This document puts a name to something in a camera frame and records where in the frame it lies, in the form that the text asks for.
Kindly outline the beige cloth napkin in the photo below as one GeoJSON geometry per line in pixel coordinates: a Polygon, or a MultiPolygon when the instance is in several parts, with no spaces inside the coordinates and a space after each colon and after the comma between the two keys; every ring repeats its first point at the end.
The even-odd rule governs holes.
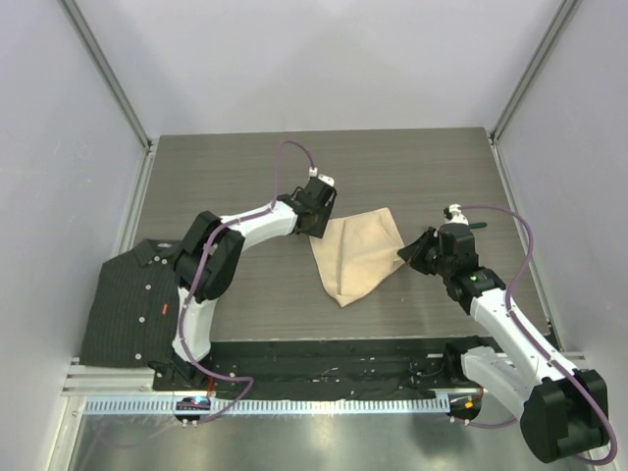
{"type": "Polygon", "coordinates": [[[331,220],[310,246],[325,292],[345,307],[370,294],[402,265],[404,247],[387,207],[331,220]]]}

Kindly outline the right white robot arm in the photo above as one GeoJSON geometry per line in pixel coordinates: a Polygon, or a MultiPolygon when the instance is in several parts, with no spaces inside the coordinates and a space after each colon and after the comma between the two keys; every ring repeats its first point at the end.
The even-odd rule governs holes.
{"type": "Polygon", "coordinates": [[[544,463],[603,446],[616,451],[604,379],[578,368],[527,320],[502,279],[480,264],[467,224],[429,228],[397,254],[413,270],[441,277],[447,295],[502,350],[496,354],[483,344],[460,348],[443,364],[449,384],[463,388],[474,382],[488,389],[544,463]]]}

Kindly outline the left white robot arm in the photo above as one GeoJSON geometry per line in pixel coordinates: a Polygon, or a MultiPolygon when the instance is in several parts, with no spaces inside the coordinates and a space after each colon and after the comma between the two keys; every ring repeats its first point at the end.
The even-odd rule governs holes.
{"type": "Polygon", "coordinates": [[[259,208],[231,216],[209,211],[196,216],[173,259],[180,310],[171,360],[150,365],[154,390],[196,392],[207,384],[209,368],[202,360],[211,351],[215,310],[232,284],[241,254],[276,237],[321,238],[337,195],[333,179],[312,177],[306,186],[259,208]]]}

